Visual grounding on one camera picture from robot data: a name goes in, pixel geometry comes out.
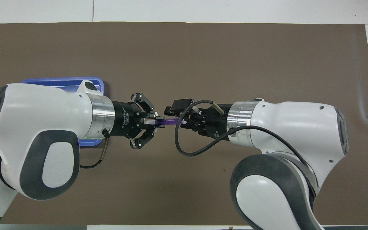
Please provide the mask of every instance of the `metallic band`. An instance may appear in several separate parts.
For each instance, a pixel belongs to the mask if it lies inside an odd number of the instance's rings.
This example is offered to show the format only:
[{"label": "metallic band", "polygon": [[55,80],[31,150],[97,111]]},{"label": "metallic band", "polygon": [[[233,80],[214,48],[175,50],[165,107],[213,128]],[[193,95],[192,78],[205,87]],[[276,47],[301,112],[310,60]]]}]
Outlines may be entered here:
[{"label": "metallic band", "polygon": [[[228,118],[226,120],[227,131],[231,128],[251,125],[252,113],[258,103],[259,101],[235,102],[228,112]],[[229,135],[228,138],[233,144],[254,147],[252,144],[250,129],[239,130],[238,132]]]},{"label": "metallic band", "polygon": [[84,139],[103,139],[104,129],[111,132],[114,124],[113,103],[106,96],[87,93],[92,102],[92,124]]}]

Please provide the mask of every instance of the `white floor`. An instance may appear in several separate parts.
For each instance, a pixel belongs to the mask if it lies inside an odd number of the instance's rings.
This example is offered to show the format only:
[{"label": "white floor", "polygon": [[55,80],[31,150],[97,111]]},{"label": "white floor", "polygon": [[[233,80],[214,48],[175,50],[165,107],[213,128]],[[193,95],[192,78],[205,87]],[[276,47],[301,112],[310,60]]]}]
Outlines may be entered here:
[{"label": "white floor", "polygon": [[255,22],[366,24],[368,0],[0,0],[0,23]]}]

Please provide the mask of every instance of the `purple marker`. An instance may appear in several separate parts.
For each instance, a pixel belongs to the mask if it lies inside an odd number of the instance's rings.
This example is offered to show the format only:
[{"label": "purple marker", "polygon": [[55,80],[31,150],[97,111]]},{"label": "purple marker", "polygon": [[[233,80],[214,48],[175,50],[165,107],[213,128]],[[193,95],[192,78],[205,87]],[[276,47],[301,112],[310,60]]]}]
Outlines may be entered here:
[{"label": "purple marker", "polygon": [[175,119],[162,119],[162,120],[156,120],[155,124],[160,125],[176,125],[178,123],[178,118]]}]

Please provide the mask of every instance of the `blue plastic bin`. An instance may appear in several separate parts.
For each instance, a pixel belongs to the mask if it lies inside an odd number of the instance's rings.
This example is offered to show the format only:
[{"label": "blue plastic bin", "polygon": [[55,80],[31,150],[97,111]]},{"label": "blue plastic bin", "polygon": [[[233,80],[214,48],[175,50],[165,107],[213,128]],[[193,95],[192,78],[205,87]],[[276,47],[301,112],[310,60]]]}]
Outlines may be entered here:
[{"label": "blue plastic bin", "polygon": [[[29,78],[21,83],[51,86],[61,88],[67,92],[76,92],[82,80],[90,80],[101,93],[104,92],[103,80],[99,77],[58,77],[58,78]],[[101,143],[101,139],[79,140],[80,146],[95,146]]]}]

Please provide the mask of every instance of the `white robotic arm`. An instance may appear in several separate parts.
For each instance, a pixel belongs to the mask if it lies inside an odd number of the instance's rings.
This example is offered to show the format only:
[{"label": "white robotic arm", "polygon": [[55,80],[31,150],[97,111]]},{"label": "white robotic arm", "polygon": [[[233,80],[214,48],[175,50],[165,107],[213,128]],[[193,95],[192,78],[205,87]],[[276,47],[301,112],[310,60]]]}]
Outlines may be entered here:
[{"label": "white robotic arm", "polygon": [[[209,109],[194,108],[210,103]],[[192,99],[174,101],[165,115],[187,121],[182,128],[219,140],[255,147],[262,155],[245,158],[234,169],[231,197],[254,229],[323,229],[312,212],[313,200],[327,175],[349,148],[346,121],[330,105],[307,102],[272,104],[263,99],[216,105]]]},{"label": "white robotic arm", "polygon": [[142,148],[162,127],[145,120],[162,118],[142,93],[115,102],[88,80],[75,93],[32,84],[0,88],[0,219],[17,192],[47,200],[69,189],[79,172],[79,139],[124,136]]}]

